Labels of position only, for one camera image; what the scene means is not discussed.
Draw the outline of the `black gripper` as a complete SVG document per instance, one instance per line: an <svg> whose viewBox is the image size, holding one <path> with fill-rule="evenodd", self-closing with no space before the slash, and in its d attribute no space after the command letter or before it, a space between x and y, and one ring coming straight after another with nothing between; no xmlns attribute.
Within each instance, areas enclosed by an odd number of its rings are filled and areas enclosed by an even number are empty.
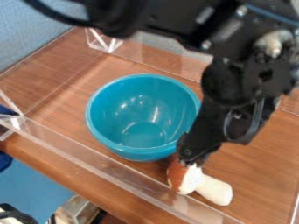
<svg viewBox="0 0 299 224"><path fill-rule="evenodd" d="M249 144L268 124L280 101L280 97L270 97L229 108L206 97L191 129L177 143L181 163L202 166L225 142Z"/></svg>

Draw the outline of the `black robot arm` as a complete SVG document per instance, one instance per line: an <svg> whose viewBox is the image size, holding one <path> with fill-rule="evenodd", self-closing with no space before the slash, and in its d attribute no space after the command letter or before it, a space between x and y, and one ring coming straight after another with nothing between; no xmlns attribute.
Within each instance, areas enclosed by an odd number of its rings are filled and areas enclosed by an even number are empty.
<svg viewBox="0 0 299 224"><path fill-rule="evenodd" d="M111 38L147 32L211 55L201 111L177 145L181 162L202 165L223 143L249 144L299 88L299 0L69 1L85 7L86 18L25 0L45 16Z"/></svg>

